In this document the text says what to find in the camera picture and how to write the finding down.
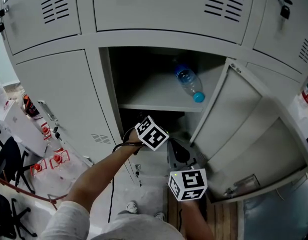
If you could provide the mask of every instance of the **ventilation slot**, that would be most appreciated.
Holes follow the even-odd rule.
[[[303,46],[299,52],[299,58],[301,58],[304,62],[308,63],[308,40],[305,38],[303,42]]]
[[[110,139],[108,136],[105,135],[98,135],[98,134],[91,134],[94,141],[97,143],[105,143],[105,144],[110,144]]]
[[[69,16],[67,0],[40,0],[44,23]]]
[[[204,12],[239,22],[244,0],[206,0]]]

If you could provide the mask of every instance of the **person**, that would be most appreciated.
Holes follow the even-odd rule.
[[[139,142],[133,130],[127,142]],[[85,240],[89,233],[89,213],[95,199],[104,191],[118,170],[137,150],[138,146],[122,146],[111,155],[86,170],[74,183],[66,200],[42,232],[41,240]],[[198,205],[182,202],[182,220],[189,240],[213,240],[213,234],[203,219]],[[125,212],[109,223],[104,233],[94,240],[184,240],[170,224],[163,222],[164,215],[156,217],[135,214],[137,206],[130,202]]]

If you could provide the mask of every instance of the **chair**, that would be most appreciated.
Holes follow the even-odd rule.
[[[24,159],[26,156],[28,156],[28,153],[24,151],[23,155],[20,156],[20,150],[13,137],[9,137],[5,144],[0,141],[0,146],[2,148],[0,151],[0,178],[2,178],[3,180],[7,180],[8,182],[10,182],[11,180],[15,181],[16,187],[19,184],[19,178],[21,177],[29,191],[32,194],[35,194],[35,191],[30,188],[24,175],[24,172],[26,170],[29,170],[32,166],[27,165],[23,167]]]
[[[17,233],[20,239],[25,240],[20,235],[20,228],[30,234],[33,238],[37,237],[36,233],[31,233],[28,229],[20,222],[20,218],[27,212],[30,212],[30,208],[27,207],[20,214],[16,214],[15,205],[16,199],[12,198],[12,211],[10,210],[8,200],[0,194],[0,237],[4,236],[9,239],[16,239],[16,232],[14,225],[16,226]]]

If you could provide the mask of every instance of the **shoe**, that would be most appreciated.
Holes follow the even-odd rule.
[[[126,206],[126,211],[128,211],[131,214],[137,214],[137,205],[135,202],[130,201]]]
[[[161,220],[162,222],[165,221],[165,215],[163,212],[157,213],[154,217]]]

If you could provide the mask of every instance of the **forearm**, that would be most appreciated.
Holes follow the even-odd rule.
[[[213,233],[195,201],[183,201],[182,209],[182,219],[188,240],[214,240]]]
[[[122,146],[89,168],[77,179],[66,200],[76,202],[90,212],[95,199],[104,191],[118,170],[138,148]]]

